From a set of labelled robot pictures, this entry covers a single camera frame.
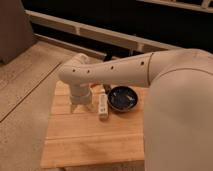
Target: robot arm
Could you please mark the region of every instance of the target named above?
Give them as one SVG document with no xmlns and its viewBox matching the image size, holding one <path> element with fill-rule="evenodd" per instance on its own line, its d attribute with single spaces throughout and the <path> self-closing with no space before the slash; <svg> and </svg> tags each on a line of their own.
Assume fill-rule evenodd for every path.
<svg viewBox="0 0 213 171">
<path fill-rule="evenodd" d="M 86 105 L 91 102 L 88 83 L 148 87 L 175 60 L 196 53 L 193 49 L 163 51 L 99 64 L 89 64 L 88 56 L 77 54 L 60 68 L 59 77 L 70 87 L 72 104 Z"/>
<path fill-rule="evenodd" d="M 88 83 L 148 87 L 144 105 L 147 171 L 213 170 L 213 58 L 195 49 L 88 64 L 78 54 L 59 70 L 72 104 L 88 104 Z"/>
</svg>

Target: wooden plank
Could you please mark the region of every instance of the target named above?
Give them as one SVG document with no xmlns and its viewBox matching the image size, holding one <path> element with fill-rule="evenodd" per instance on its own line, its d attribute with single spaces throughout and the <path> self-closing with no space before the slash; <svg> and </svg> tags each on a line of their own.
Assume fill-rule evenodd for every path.
<svg viewBox="0 0 213 171">
<path fill-rule="evenodd" d="M 41 167 L 56 168 L 144 160 L 141 134 L 45 141 Z"/>
<path fill-rule="evenodd" d="M 166 5 L 170 7 L 183 8 L 183 9 L 206 12 L 206 13 L 213 13 L 213 8 L 203 8 L 201 5 L 190 4 L 190 3 L 171 2 L 166 0 L 137 0 L 137 1 L 159 4 L 159 5 Z"/>
<path fill-rule="evenodd" d="M 97 113 L 55 115 L 49 121 L 46 139 L 75 138 L 79 136 L 140 134 L 142 132 L 142 111 L 140 105 L 128 114 L 116 115 L 101 122 Z"/>
<path fill-rule="evenodd" d="M 129 48 L 131 50 L 136 50 L 139 52 L 150 52 L 157 50 L 169 50 L 169 49 L 179 49 L 180 47 L 160 43 L 157 41 L 152 41 L 144 39 L 141 37 L 136 37 L 133 35 L 127 35 L 95 26 L 90 26 L 70 20 L 65 20 L 58 17 L 53 17 L 45 14 L 41 14 L 33 11 L 26 11 L 29 15 L 31 22 L 46 27 L 54 28 L 60 31 L 65 31 L 67 33 L 76 34 L 78 36 L 83 36 L 91 39 L 95 39 L 100 42 L 107 42 L 112 45 Z M 67 27 L 74 27 L 75 31 L 70 31 Z"/>
<path fill-rule="evenodd" d="M 92 86 L 94 111 L 79 106 L 70 112 L 68 85 L 58 81 L 42 155 L 43 168 L 144 160 L 143 103 L 147 89 L 134 87 L 139 97 L 128 113 L 97 114 L 101 86 Z"/>
<path fill-rule="evenodd" d="M 0 8 L 0 60 L 8 63 L 32 46 L 35 38 L 21 0 L 1 0 Z"/>
<path fill-rule="evenodd" d="M 67 94 L 69 94 L 69 89 L 68 86 L 66 84 L 63 84 L 61 81 L 57 82 L 57 86 L 56 86 L 56 90 L 55 90 L 55 97 L 53 99 L 53 106 L 51 109 L 51 113 L 53 115 L 60 115 L 60 114 L 67 114 L 69 115 L 71 112 L 71 106 L 70 106 L 70 100 L 69 97 L 67 96 Z M 98 94 L 100 93 L 101 90 L 101 86 L 96 86 L 93 87 L 92 89 L 92 94 L 93 94 L 93 106 L 94 108 L 96 108 L 97 110 L 97 106 L 98 106 Z M 147 95 L 147 89 L 146 88 L 140 88 L 140 87 L 134 87 L 134 90 L 137 92 L 138 98 L 139 98 L 139 104 L 143 106 L 143 98 Z M 78 106 L 77 109 L 74 111 L 74 114 L 80 114 L 85 112 L 85 107 L 84 106 Z"/>
</svg>

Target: small white object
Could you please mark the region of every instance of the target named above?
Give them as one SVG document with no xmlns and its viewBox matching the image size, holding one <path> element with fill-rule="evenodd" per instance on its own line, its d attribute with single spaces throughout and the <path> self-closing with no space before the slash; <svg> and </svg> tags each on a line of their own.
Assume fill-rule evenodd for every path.
<svg viewBox="0 0 213 171">
<path fill-rule="evenodd" d="M 108 118 L 108 97 L 105 93 L 99 95 L 98 114 L 100 119 Z"/>
</svg>

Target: wooden table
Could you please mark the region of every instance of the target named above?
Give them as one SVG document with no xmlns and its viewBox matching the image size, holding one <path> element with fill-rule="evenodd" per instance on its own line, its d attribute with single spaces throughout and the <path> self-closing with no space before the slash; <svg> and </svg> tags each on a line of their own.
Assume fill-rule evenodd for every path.
<svg viewBox="0 0 213 171">
<path fill-rule="evenodd" d="M 92 88 L 97 110 L 101 86 Z M 106 164 L 144 160 L 143 99 L 146 91 L 134 88 L 139 102 L 130 112 L 100 121 L 96 112 L 79 106 L 70 112 L 68 86 L 57 82 L 43 148 L 42 168 Z"/>
</svg>

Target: concrete floor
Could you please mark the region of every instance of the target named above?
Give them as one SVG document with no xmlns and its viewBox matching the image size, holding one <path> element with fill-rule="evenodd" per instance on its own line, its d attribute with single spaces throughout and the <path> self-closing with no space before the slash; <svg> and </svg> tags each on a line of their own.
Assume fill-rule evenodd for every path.
<svg viewBox="0 0 213 171">
<path fill-rule="evenodd" d="M 75 54 L 76 52 L 68 53 L 68 50 L 64 50 L 64 53 Z M 66 61 L 71 58 L 71 55 L 62 55 L 56 58 Z M 0 171 L 43 171 L 40 168 L 41 152 L 57 80 L 56 69 L 0 122 Z M 143 164 L 136 162 L 97 167 L 76 167 L 69 168 L 68 170 L 142 171 Z"/>
</svg>

